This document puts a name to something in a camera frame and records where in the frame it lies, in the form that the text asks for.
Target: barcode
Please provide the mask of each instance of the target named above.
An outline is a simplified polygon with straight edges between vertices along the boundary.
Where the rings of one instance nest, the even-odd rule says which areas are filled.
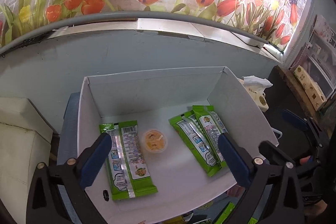
[[[137,126],[124,127],[123,130],[124,130],[125,133],[136,132],[137,131]]]

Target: white wall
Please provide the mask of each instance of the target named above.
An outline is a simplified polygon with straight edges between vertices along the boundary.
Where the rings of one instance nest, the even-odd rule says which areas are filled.
[[[71,93],[88,75],[159,68],[227,66],[267,78],[276,61],[222,42],[110,30],[55,37],[0,58],[0,96],[27,97],[59,133]]]

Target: cartoon logo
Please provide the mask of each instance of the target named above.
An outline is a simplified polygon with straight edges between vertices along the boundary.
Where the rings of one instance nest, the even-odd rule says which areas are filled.
[[[146,168],[139,168],[135,172],[135,174],[140,177],[143,177],[144,175],[146,175],[146,173],[147,173]]]

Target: green package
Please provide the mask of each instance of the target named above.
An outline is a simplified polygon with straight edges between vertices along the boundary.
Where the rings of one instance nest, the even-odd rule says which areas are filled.
[[[218,148],[218,137],[227,130],[220,120],[219,116],[214,112],[213,106],[193,106],[196,119],[202,127],[212,150],[215,152],[217,159],[222,167],[226,166],[224,158]]]
[[[213,176],[221,169],[193,111],[173,117],[169,119],[169,123],[177,131],[208,176]]]
[[[112,139],[111,152],[106,159],[112,199],[157,193],[142,156],[137,121],[100,124],[99,129]]]
[[[229,202],[226,207],[224,208],[224,210],[218,215],[217,219],[214,220],[214,224],[222,224],[227,217],[229,216],[229,214],[233,211],[233,209],[235,208],[236,205],[234,205],[232,202]],[[255,218],[251,218],[250,221],[247,224],[256,224],[258,222],[258,220],[256,220]]]

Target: human hand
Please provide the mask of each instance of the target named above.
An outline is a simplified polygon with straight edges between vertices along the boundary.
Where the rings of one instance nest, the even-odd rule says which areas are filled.
[[[226,194],[232,198],[239,198],[243,194],[244,191],[245,191],[244,187],[236,184],[232,186],[229,190],[227,190]]]

